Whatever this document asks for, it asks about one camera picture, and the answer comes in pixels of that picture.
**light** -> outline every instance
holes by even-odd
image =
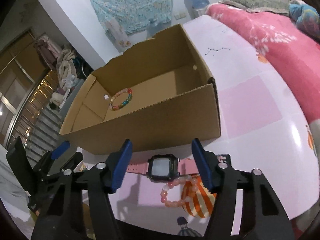
[[[301,147],[301,138],[300,138],[299,131],[295,125],[291,126],[291,134],[292,134],[292,137],[293,137],[295,144],[300,148]]]

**colorful beaded bracelet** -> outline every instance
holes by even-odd
[[[119,104],[118,106],[113,106],[113,101],[115,100],[116,97],[118,97],[119,95],[123,94],[123,93],[128,93],[128,98],[123,101],[121,104]],[[116,93],[110,100],[110,104],[109,104],[109,109],[115,111],[115,110],[119,110],[122,107],[126,106],[132,99],[132,89],[131,88],[125,88],[122,89],[121,91],[119,91],[118,93]]]
[[[180,199],[178,201],[169,201],[167,199],[168,190],[173,188],[174,186],[178,186],[179,184],[184,184],[186,181],[190,181],[192,184],[192,187],[190,188],[192,193],[190,194],[190,196],[187,196],[184,199]],[[196,191],[199,189],[197,183],[198,180],[196,178],[193,178],[191,175],[180,177],[172,182],[168,182],[166,185],[164,185],[160,193],[161,203],[164,203],[166,207],[182,207],[186,202],[192,201],[192,198],[196,195]]]

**pink watch strap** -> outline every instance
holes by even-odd
[[[178,162],[178,172],[180,175],[198,174],[198,168],[193,159],[182,159]]]
[[[129,164],[127,172],[147,174],[149,163]]]

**watch screen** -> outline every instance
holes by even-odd
[[[151,174],[153,176],[169,176],[170,160],[159,158],[153,160]]]

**electrical outlet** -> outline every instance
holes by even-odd
[[[180,15],[180,19],[187,17],[186,13],[183,11],[180,12],[179,15]]]

